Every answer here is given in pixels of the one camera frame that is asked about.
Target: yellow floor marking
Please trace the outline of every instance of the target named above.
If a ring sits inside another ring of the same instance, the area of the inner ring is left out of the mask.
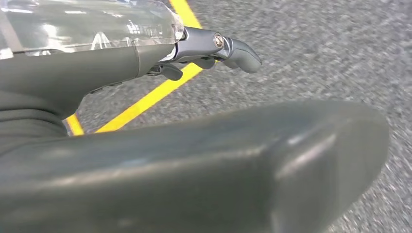
[[[172,4],[176,13],[182,18],[185,26],[202,28],[186,0],[170,0],[170,3]],[[144,111],[165,98],[168,94],[199,74],[202,69],[197,65],[191,63],[184,67],[182,71],[183,77],[179,81],[165,81],[160,86],[155,88],[152,92],[143,97],[141,100],[130,106],[124,112],[105,124],[99,130],[97,130],[96,133],[115,131],[125,126],[131,120],[135,119]]]
[[[67,124],[70,127],[70,130],[74,136],[78,135],[83,135],[85,132],[83,132],[82,126],[80,125],[79,120],[76,117],[76,114],[73,114],[69,116],[67,119]]]

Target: silver screw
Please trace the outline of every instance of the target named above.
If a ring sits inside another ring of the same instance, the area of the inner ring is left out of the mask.
[[[223,36],[220,34],[215,34],[215,37],[213,38],[213,42],[215,42],[216,47],[218,48],[223,47],[223,44],[224,44]]]

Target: clear plastic cover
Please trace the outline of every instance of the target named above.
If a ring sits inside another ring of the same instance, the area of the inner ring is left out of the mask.
[[[183,22],[155,0],[0,0],[0,59],[174,44]]]

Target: gray plastic housing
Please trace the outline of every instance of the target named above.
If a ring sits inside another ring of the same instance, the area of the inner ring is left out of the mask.
[[[41,109],[65,119],[89,92],[141,77],[174,45],[151,45],[39,57],[18,54],[0,62],[0,111]]]

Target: transparent windshield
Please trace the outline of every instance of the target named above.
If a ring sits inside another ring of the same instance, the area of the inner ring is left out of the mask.
[[[0,0],[0,59],[174,44],[183,22],[155,0]]]

